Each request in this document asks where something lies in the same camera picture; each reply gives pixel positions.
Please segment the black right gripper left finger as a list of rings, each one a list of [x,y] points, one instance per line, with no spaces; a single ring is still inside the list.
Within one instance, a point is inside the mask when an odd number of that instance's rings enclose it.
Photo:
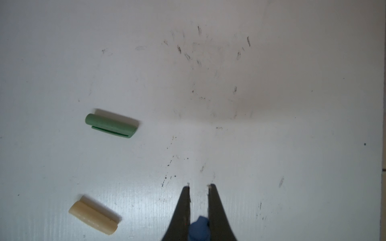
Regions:
[[[162,241],[187,241],[191,224],[190,187],[183,187],[169,227]]]

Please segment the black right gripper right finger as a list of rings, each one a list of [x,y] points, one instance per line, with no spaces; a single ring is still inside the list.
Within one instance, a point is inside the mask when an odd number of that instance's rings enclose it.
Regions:
[[[208,219],[211,241],[236,241],[215,184],[208,186]]]

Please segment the blue pen cap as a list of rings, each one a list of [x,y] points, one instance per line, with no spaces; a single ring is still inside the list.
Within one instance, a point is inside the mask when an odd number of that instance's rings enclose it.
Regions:
[[[188,241],[210,241],[211,231],[209,228],[209,220],[204,216],[200,216],[189,227]]]

